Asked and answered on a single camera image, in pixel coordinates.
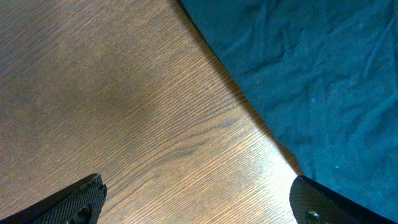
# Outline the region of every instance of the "blue cloth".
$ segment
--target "blue cloth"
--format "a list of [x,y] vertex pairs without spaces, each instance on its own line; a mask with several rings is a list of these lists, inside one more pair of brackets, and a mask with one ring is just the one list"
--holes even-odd
[[398,1],[181,2],[304,174],[398,221]]

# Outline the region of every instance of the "wrinkled cloth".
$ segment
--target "wrinkled cloth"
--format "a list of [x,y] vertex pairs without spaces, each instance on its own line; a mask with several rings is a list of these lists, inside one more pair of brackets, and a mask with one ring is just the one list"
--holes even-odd
[[398,221],[398,1],[181,2],[303,173]]

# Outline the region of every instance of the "wood grain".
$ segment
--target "wood grain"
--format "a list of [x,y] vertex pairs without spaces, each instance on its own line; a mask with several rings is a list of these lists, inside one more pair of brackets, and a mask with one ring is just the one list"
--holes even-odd
[[96,172],[99,223],[294,223],[294,158],[175,0],[0,10],[0,218]]

